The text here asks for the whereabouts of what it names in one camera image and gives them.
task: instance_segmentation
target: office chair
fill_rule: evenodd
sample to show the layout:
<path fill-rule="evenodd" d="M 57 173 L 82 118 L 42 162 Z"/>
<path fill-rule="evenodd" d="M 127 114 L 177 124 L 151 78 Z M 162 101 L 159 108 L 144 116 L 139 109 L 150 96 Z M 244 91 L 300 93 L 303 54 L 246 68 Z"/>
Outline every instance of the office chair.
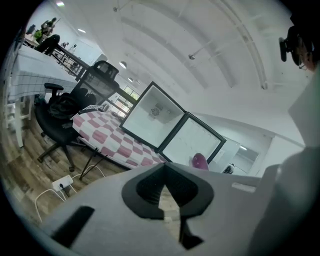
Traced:
<path fill-rule="evenodd" d="M 72 92 L 64 93 L 70 95 L 78 104 L 78 109 L 73 114 L 77 114 L 78 111 L 89 105 L 101 105 L 112 96 L 119 88 L 119 84 L 114 81 L 118 72 L 114 66 L 104 60 L 98 61 L 89 67 Z M 72 128 L 72 121 L 55 118 L 48 111 L 50 105 L 59 97 L 57 92 L 59 90 L 62 91 L 64 88 L 52 83 L 45 83 L 44 86 L 46 89 L 52 90 L 52 98 L 49 103 L 43 102 L 41 105 L 35 106 L 34 112 L 36 120 L 43 130 L 41 136 L 49 136 L 55 141 L 55 144 L 41 154 L 37 160 L 42 163 L 46 155 L 62 147 L 70 163 L 69 171 L 73 172 L 75 164 L 67 146 L 85 147 L 86 145 L 73 142 L 80 135 Z"/>

